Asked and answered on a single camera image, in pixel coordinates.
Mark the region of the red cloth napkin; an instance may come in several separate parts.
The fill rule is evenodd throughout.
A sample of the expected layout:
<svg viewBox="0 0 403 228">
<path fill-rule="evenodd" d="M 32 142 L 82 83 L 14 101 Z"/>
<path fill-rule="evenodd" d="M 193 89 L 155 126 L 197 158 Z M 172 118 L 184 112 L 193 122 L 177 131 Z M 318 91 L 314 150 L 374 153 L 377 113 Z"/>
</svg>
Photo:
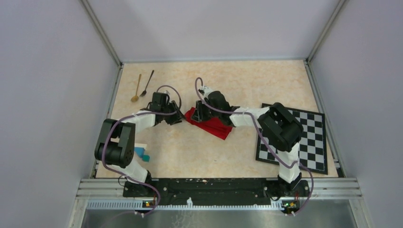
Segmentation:
<svg viewBox="0 0 403 228">
<path fill-rule="evenodd" d="M 214 135 L 222 140 L 225 140 L 230 132 L 232 131 L 233 127 L 230 126 L 225 126 L 218 118 L 213 117 L 212 119 L 205 121 L 205 122 L 197 122 L 195 120 L 191 119 L 191 116 L 195 112 L 195 108 L 192 107 L 190 110 L 188 110 L 184 116 L 185 120 L 189 122 L 190 124 L 197 126 L 198 128 L 210 133 L 211 135 Z"/>
</svg>

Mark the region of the black fork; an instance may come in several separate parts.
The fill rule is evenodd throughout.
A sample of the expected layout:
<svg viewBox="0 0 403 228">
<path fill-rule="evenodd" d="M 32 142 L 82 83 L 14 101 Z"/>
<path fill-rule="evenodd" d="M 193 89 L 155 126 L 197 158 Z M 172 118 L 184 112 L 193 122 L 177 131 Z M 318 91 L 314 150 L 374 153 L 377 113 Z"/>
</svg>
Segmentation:
<svg viewBox="0 0 403 228">
<path fill-rule="evenodd" d="M 140 97 L 143 97 L 143 96 L 146 95 L 146 93 L 147 93 L 147 88 L 148 88 L 149 83 L 150 83 L 150 81 L 151 81 L 151 79 L 152 79 L 152 77 L 153 77 L 153 74 L 154 74 L 154 70 L 152 70 L 152 72 L 151 72 L 151 74 L 150 74 L 150 76 L 149 76 L 149 78 L 148 78 L 147 84 L 146 84 L 146 86 L 145 86 L 143 92 L 141 92 L 141 94 L 139 95 Z"/>
</svg>

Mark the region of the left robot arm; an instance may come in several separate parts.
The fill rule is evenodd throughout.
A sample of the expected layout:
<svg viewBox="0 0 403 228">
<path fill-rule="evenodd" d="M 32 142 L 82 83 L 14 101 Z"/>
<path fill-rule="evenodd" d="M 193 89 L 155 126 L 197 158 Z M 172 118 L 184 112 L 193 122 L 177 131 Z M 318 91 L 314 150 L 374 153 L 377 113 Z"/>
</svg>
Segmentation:
<svg viewBox="0 0 403 228">
<path fill-rule="evenodd" d="M 135 136 L 163 121 L 169 125 L 182 122 L 184 115 L 180 111 L 181 105 L 181 99 L 177 103 L 167 93 L 154 92 L 148 105 L 137 113 L 120 120 L 105 119 L 96 143 L 95 159 L 107 170 L 135 183 L 134 190 L 140 196 L 149 195 L 153 188 L 152 183 L 147 180 L 149 171 L 134 160 Z"/>
</svg>

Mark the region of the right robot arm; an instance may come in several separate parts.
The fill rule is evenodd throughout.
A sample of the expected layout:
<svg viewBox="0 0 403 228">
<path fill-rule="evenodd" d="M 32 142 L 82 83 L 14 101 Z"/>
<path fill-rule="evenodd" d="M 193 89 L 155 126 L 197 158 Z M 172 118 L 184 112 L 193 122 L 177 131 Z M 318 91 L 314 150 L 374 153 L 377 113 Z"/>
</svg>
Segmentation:
<svg viewBox="0 0 403 228">
<path fill-rule="evenodd" d="M 254 127 L 279 162 L 279 191 L 285 196 L 297 191 L 301 181 L 298 151 L 303 126 L 284 105 L 274 103 L 253 109 L 231 106 L 220 91 L 207 86 L 198 89 L 197 95 L 200 100 L 196 103 L 193 120 L 202 123 L 215 117 L 224 126 Z"/>
</svg>

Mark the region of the gold spoon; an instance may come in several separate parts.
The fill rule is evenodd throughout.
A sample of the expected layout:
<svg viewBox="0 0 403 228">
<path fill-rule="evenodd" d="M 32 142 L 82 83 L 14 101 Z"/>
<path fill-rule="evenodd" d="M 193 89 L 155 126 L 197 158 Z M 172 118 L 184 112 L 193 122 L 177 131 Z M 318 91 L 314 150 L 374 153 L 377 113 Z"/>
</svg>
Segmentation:
<svg viewBox="0 0 403 228">
<path fill-rule="evenodd" d="M 135 95 L 130 100 L 132 103 L 137 102 L 138 99 L 139 99 L 138 89 L 139 89 L 139 85 L 140 85 L 140 82 L 141 82 L 141 78 L 142 78 L 142 74 L 139 74 L 137 84 L 136 84 Z"/>
</svg>

